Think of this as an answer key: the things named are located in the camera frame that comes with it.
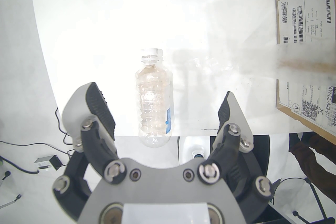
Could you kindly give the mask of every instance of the white tabletop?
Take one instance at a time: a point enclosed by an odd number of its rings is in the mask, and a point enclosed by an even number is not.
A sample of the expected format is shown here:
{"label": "white tabletop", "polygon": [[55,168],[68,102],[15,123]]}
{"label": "white tabletop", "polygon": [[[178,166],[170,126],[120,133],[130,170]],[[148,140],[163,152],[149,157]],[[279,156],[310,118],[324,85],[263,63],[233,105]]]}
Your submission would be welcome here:
{"label": "white tabletop", "polygon": [[173,73],[173,136],[216,135],[217,110],[232,91],[253,134],[305,131],[275,108],[276,81],[238,73],[235,50],[276,44],[275,0],[33,0],[49,78],[62,112],[95,81],[116,121],[135,136],[139,50],[163,49]]}

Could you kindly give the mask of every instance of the barcode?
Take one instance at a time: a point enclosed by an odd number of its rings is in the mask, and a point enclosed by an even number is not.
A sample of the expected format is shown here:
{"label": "barcode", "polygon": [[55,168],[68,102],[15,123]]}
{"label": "barcode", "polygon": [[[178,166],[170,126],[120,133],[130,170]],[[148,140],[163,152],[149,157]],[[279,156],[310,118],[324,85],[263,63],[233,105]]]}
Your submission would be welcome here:
{"label": "barcode", "polygon": [[327,24],[331,23],[330,0],[325,0],[327,6]]}
{"label": "barcode", "polygon": [[287,3],[283,2],[281,4],[281,9],[282,9],[282,23],[285,24],[287,23]]}
{"label": "barcode", "polygon": [[303,11],[302,6],[297,8],[299,14],[299,41],[303,42]]}
{"label": "barcode", "polygon": [[296,36],[296,8],[292,9],[292,16],[293,16],[293,29],[294,29],[294,43],[297,42]]}
{"label": "barcode", "polygon": [[310,118],[316,122],[318,106],[302,100],[302,115]]}
{"label": "barcode", "polygon": [[334,115],[332,116],[331,126],[336,127],[336,111],[334,111]]}

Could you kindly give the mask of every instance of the black cable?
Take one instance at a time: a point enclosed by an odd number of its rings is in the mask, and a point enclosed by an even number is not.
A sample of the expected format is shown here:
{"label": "black cable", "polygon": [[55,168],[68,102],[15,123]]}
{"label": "black cable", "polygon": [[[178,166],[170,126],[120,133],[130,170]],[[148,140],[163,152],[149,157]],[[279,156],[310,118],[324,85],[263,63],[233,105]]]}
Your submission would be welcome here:
{"label": "black cable", "polygon": [[6,143],[6,144],[9,144],[9,145],[14,145],[14,146],[31,146],[31,145],[42,144],[42,145],[47,145],[47,146],[49,146],[49,147],[51,147],[51,148],[53,148],[53,149],[55,149],[55,150],[58,150],[59,152],[62,152],[62,153],[64,153],[64,154],[66,154],[66,155],[68,154],[68,153],[66,153],[66,152],[64,152],[64,151],[62,151],[62,150],[60,150],[60,149],[58,149],[58,148],[56,148],[56,147],[54,147],[54,146],[48,144],[48,143],[37,142],[37,143],[31,143],[31,144],[24,144],[24,145],[21,145],[21,144],[14,144],[14,143],[9,143],[9,142],[6,142],[6,141],[1,141],[1,140],[0,140],[0,142],[2,142],[2,143]]}
{"label": "black cable", "polygon": [[287,181],[287,180],[291,180],[291,179],[305,180],[304,178],[297,178],[297,177],[293,177],[293,178],[286,178],[286,179],[282,180],[282,181],[281,181],[281,182],[278,184],[278,186],[276,187],[276,189],[275,189],[275,191],[274,191],[274,196],[273,196],[273,204],[274,204],[274,197],[275,197],[275,192],[276,192],[276,190],[278,189],[278,187],[281,185],[281,183],[282,183],[282,182],[284,182],[284,181]]}
{"label": "black cable", "polygon": [[71,151],[74,151],[74,149],[68,150],[68,151],[66,152],[67,155],[68,155],[68,157],[69,157],[69,160],[70,160],[70,158],[72,157],[72,155],[69,154],[69,152],[71,152]]}
{"label": "black cable", "polygon": [[65,145],[72,145],[72,143],[66,143],[66,142],[65,142],[65,138],[66,138],[67,136],[71,137],[70,135],[68,135],[68,133],[66,133],[66,134],[64,135],[64,138],[63,138],[63,143],[64,143]]}
{"label": "black cable", "polygon": [[17,166],[15,163],[12,163],[10,160],[7,160],[6,158],[4,158],[4,157],[2,157],[2,156],[0,156],[0,158],[1,158],[2,160],[4,160],[5,162],[7,162],[7,163],[13,165],[16,169],[19,169],[20,171],[25,172],[25,173],[27,173],[27,174],[38,174],[38,173],[39,173],[38,170],[35,171],[35,172],[31,172],[31,171],[24,170],[24,169],[22,169],[20,166]]}
{"label": "black cable", "polygon": [[60,130],[60,132],[61,133],[64,133],[65,135],[67,134],[65,131],[63,131],[62,129],[61,129],[61,123],[60,123],[60,120],[59,120],[59,117],[57,116],[57,111],[59,110],[59,108],[57,108],[56,110],[55,110],[55,116],[56,116],[56,118],[57,118],[57,122],[58,122],[58,127],[59,127],[59,130]]}
{"label": "black cable", "polygon": [[64,143],[65,145],[72,145],[72,143],[66,143],[66,142],[65,142],[65,138],[66,138],[67,136],[70,137],[70,135],[68,135],[68,133],[66,133],[65,131],[63,131],[63,130],[61,129],[61,126],[60,126],[61,123],[60,123],[59,117],[57,116],[57,111],[58,111],[58,110],[59,110],[59,108],[56,108],[56,110],[55,110],[55,116],[56,116],[56,118],[57,118],[58,128],[59,128],[60,132],[63,133],[63,134],[65,134],[65,135],[64,135],[64,138],[63,138],[63,143]]}

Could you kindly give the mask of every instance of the plastic water bottle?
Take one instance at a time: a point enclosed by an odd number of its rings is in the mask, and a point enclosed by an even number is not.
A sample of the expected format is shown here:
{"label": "plastic water bottle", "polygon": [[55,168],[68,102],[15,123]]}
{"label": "plastic water bottle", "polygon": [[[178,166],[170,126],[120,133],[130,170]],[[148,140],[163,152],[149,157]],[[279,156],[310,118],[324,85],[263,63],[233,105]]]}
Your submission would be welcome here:
{"label": "plastic water bottle", "polygon": [[158,49],[141,52],[143,68],[135,74],[139,138],[148,147],[161,147],[171,137],[170,81],[159,63]]}

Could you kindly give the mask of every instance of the metal screw head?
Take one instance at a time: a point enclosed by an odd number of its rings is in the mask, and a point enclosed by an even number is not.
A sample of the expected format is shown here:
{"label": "metal screw head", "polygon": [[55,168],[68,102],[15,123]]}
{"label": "metal screw head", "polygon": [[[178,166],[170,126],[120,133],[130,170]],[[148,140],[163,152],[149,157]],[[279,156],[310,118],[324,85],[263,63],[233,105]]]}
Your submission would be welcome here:
{"label": "metal screw head", "polygon": [[195,174],[191,169],[185,169],[183,171],[183,178],[186,182],[192,182],[195,177]]}
{"label": "metal screw head", "polygon": [[66,182],[64,180],[56,180],[54,183],[54,189],[57,191],[61,191],[62,189],[65,189]]}
{"label": "metal screw head", "polygon": [[82,127],[83,128],[91,128],[93,125],[93,121],[91,119],[87,119],[83,122]]}
{"label": "metal screw head", "polygon": [[272,195],[271,183],[268,178],[263,176],[257,177],[257,179],[255,180],[255,186],[262,196],[270,197]]}
{"label": "metal screw head", "polygon": [[215,163],[206,164],[203,166],[202,164],[198,167],[199,177],[207,184],[214,184],[219,180],[220,171],[218,166]]}
{"label": "metal screw head", "polygon": [[214,205],[208,204],[210,224],[224,224],[223,216],[220,210]]}
{"label": "metal screw head", "polygon": [[233,136],[239,136],[240,135],[240,128],[237,124],[235,123],[229,123],[229,134]]}
{"label": "metal screw head", "polygon": [[117,177],[120,173],[125,172],[124,164],[119,160],[114,160],[110,162],[104,170],[104,178],[106,181],[111,183],[113,178]]}
{"label": "metal screw head", "polygon": [[242,145],[243,145],[244,147],[246,147],[246,148],[250,147],[250,145],[251,145],[251,142],[248,141],[246,137],[242,137],[242,138],[240,139],[240,142],[241,142]]}
{"label": "metal screw head", "polygon": [[70,178],[68,176],[62,175],[56,179],[53,184],[53,189],[58,191],[60,194],[63,194],[67,191],[70,185]]}
{"label": "metal screw head", "polygon": [[131,181],[136,182],[140,179],[141,177],[141,171],[140,169],[133,169],[131,173],[129,174],[129,178]]}
{"label": "metal screw head", "polygon": [[101,214],[100,224],[121,224],[123,206],[115,203],[107,206]]}
{"label": "metal screw head", "polygon": [[117,177],[119,173],[120,173],[120,167],[118,164],[113,164],[107,170],[107,175],[109,175],[112,178]]}
{"label": "metal screw head", "polygon": [[213,178],[216,175],[216,170],[212,165],[207,164],[204,167],[204,174],[205,174],[205,176],[207,176],[209,178]]}

